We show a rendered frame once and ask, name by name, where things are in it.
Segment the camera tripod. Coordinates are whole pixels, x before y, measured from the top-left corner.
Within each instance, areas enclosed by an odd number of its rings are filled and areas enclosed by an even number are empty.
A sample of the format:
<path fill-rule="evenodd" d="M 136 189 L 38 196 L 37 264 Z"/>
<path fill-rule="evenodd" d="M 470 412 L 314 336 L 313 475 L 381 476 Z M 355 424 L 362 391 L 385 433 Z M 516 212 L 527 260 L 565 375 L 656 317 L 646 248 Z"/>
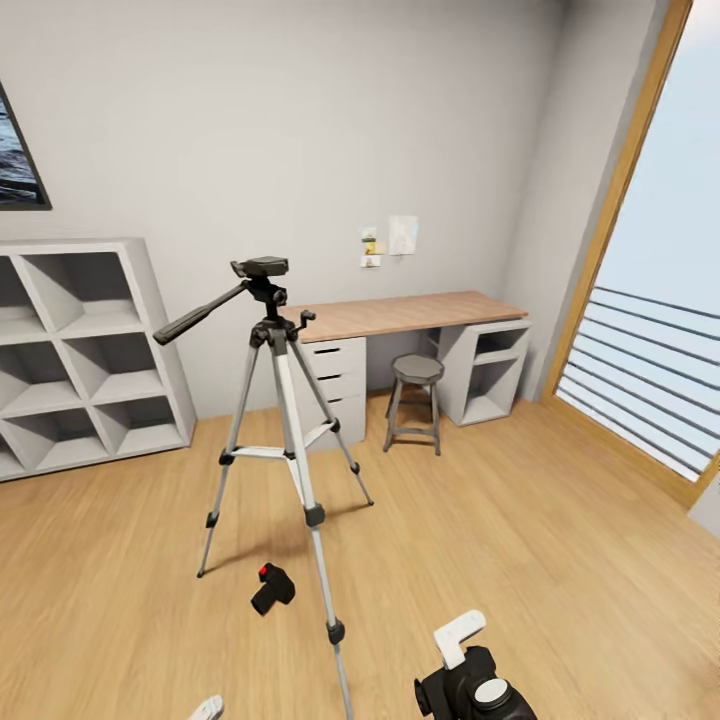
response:
<path fill-rule="evenodd" d="M 322 587 L 324 604 L 327 614 L 327 630 L 329 641 L 333 644 L 337 669 L 342 687 L 343 699 L 346 708 L 347 720 L 354 720 L 353 712 L 349 697 L 349 690 L 343 665 L 343 658 L 339 642 L 344 639 L 345 627 L 342 621 L 335 617 L 329 582 L 324 562 L 321 539 L 319 536 L 318 524 L 324 523 L 325 512 L 321 503 L 315 501 L 313 493 L 311 476 L 307 462 L 306 450 L 324 435 L 329 429 L 334 432 L 337 441 L 343 448 L 344 454 L 350 463 L 351 471 L 355 474 L 357 481 L 360 483 L 368 504 L 374 505 L 371 500 L 363 480 L 359 475 L 359 464 L 354 462 L 351 452 L 340 433 L 340 423 L 338 418 L 334 417 L 333 412 L 327 402 L 326 396 L 322 391 L 322 386 L 318 382 L 318 377 L 313 371 L 312 365 L 303 349 L 299 339 L 299 331 L 307 328 L 307 321 L 314 321 L 316 313 L 310 312 L 308 309 L 300 312 L 301 326 L 295 327 L 295 322 L 286 320 L 278 314 L 277 309 L 285 307 L 287 302 L 287 290 L 284 287 L 273 285 L 267 277 L 275 277 L 278 275 L 286 275 L 289 272 L 287 258 L 282 257 L 259 257 L 247 259 L 244 263 L 230 262 L 232 270 L 239 276 L 245 277 L 240 285 L 237 285 L 231 291 L 221 295 L 218 299 L 211 301 L 208 305 L 197 307 L 187 315 L 179 317 L 173 323 L 154 332 L 152 336 L 154 340 L 163 347 L 187 332 L 190 328 L 200 323 L 211 311 L 223 305 L 228 300 L 236 297 L 245 289 L 254 295 L 255 301 L 266 303 L 267 317 L 261 323 L 257 323 L 251 331 L 249 340 L 249 350 L 246 358 L 244 373 L 239 387 L 239 396 L 237 397 L 235 412 L 231 430 L 229 433 L 227 446 L 221 453 L 218 464 L 223 465 L 221 478 L 218 486 L 217 496 L 215 499 L 214 509 L 212 513 L 207 515 L 206 528 L 210 528 L 205 552 L 203 555 L 202 565 L 197 577 L 202 579 L 205 572 L 205 564 L 211 539 L 214 533 L 215 525 L 219 518 L 219 507 L 223 496 L 223 491 L 229 472 L 229 467 L 233 464 L 235 457 L 252 457 L 263 459 L 285 460 L 288 463 L 295 487 L 297 488 L 300 501 L 305 512 L 305 521 L 310 526 L 312 542 Z M 288 351 L 286 342 L 290 343 L 296 358 L 306 379 L 310 383 L 312 391 L 326 417 L 323 423 L 302 436 L 302 429 L 297 408 L 297 398 L 295 397 L 295 386 L 292 382 L 291 370 L 288 359 Z M 251 380 L 256 365 L 257 355 L 261 345 L 268 343 L 271 350 L 275 383 L 277 388 L 277 397 L 279 402 L 279 411 L 283 428 L 283 437 L 285 448 L 274 447 L 255 447 L 255 446 L 238 446 L 237 437 L 241 426 L 245 405 L 251 386 Z"/>

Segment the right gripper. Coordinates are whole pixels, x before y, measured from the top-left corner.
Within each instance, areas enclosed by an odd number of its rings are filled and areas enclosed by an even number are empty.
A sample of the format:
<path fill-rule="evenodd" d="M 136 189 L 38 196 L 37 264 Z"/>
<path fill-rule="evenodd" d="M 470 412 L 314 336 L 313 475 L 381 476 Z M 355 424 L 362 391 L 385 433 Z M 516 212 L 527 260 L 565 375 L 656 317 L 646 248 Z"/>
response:
<path fill-rule="evenodd" d="M 470 646 L 464 656 L 465 662 L 453 670 L 443 665 L 422 682 L 414 680 L 416 700 L 424 717 L 432 713 L 434 720 L 460 720 L 459 694 L 464 679 L 482 672 L 497 676 L 485 647 Z"/>

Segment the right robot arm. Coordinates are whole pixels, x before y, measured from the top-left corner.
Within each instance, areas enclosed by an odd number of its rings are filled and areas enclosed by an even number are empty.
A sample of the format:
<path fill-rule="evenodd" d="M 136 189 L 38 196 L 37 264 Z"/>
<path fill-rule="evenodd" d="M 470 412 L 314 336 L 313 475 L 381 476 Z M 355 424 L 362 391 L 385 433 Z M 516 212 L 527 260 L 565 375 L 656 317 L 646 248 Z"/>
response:
<path fill-rule="evenodd" d="M 476 609 L 434 632 L 443 667 L 414 680 L 416 700 L 424 717 L 434 720 L 537 720 L 526 699 L 506 679 L 495 673 L 485 647 L 460 644 L 480 633 L 485 616 Z"/>

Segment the digital camera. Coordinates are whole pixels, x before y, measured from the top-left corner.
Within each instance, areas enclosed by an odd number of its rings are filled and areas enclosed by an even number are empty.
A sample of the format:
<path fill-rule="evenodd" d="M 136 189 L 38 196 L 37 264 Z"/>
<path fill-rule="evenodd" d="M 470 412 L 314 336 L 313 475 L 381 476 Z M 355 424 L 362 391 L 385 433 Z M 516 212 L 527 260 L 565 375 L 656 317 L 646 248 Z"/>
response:
<path fill-rule="evenodd" d="M 277 599 L 285 605 L 294 599 L 294 583 L 285 571 L 272 563 L 267 563 L 264 570 L 259 571 L 259 579 L 265 582 L 265 585 L 251 599 L 251 603 L 261 615 L 264 615 Z"/>

